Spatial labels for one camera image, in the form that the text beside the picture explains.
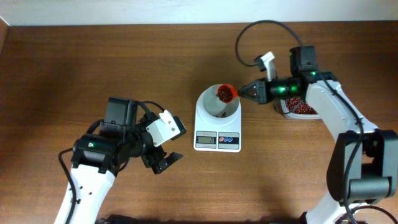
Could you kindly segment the orange measuring scoop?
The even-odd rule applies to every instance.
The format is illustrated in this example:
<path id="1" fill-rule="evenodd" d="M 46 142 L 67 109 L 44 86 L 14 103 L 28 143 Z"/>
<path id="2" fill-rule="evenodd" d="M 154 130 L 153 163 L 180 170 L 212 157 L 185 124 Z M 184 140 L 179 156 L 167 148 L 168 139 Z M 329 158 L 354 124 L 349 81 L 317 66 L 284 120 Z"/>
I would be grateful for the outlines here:
<path id="1" fill-rule="evenodd" d="M 218 87 L 216 96 L 223 103 L 230 103 L 238 97 L 238 91 L 231 84 L 222 84 Z"/>

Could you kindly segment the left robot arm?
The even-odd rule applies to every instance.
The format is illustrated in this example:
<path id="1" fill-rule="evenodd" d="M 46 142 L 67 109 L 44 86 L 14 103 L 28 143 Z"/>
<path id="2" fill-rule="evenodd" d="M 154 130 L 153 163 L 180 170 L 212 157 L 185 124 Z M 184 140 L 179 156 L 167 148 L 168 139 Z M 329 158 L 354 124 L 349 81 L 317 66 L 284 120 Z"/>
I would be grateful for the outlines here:
<path id="1" fill-rule="evenodd" d="M 71 168 L 58 160 L 68 180 L 56 223 L 94 223 L 118 174 L 132 158 L 161 174 L 182 158 L 167 154 L 162 144 L 187 132 L 181 119 L 162 109 L 155 114 L 147 102 L 109 98 L 104 119 L 95 121 L 72 152 Z"/>

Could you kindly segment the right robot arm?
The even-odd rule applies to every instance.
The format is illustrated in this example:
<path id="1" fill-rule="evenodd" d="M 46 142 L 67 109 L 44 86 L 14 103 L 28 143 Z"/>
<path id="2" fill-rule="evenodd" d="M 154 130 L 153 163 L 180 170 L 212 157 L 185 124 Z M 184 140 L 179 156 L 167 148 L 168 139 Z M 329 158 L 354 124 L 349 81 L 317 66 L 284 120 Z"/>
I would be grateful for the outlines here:
<path id="1" fill-rule="evenodd" d="M 344 94 L 330 71 L 321 72 L 311 45 L 290 50 L 290 78 L 279 79 L 268 52 L 254 64 L 266 77 L 238 94 L 259 104 L 299 96 L 317 112 L 335 140 L 326 173 L 327 192 L 300 223 L 356 223 L 354 214 L 376 209 L 397 192 L 397 133 L 366 119 Z"/>

